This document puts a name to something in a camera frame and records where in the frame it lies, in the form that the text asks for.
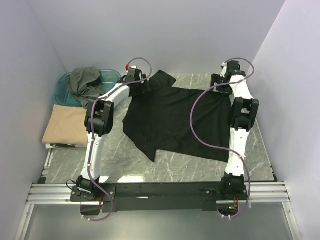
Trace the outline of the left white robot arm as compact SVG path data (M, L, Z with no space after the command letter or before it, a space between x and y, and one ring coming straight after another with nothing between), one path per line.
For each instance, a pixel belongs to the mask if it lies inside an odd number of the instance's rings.
M91 98L88 102L84 125L88 133L85 162L76 180L77 189L88 201L100 195L99 178L102 151L107 136L114 126L115 107L134 91L149 91L149 80L137 66L128 66L127 74L106 94Z

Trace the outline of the black t shirt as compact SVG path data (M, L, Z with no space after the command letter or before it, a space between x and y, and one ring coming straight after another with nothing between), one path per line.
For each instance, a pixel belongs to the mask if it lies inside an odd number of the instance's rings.
M150 92L132 97L123 132L149 160L158 150L228 162L228 95L174 87L176 79L159 70Z

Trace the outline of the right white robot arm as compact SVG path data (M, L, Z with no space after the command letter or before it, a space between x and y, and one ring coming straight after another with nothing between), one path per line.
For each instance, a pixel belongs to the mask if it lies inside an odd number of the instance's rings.
M221 65L221 73L211 75L210 86L213 92L232 95L233 103L227 117L230 127L228 163L221 179L219 193L230 200L235 195L246 194L245 186L245 151L250 130L255 125L260 102L248 88L247 80L251 75L241 70L239 61L231 58Z

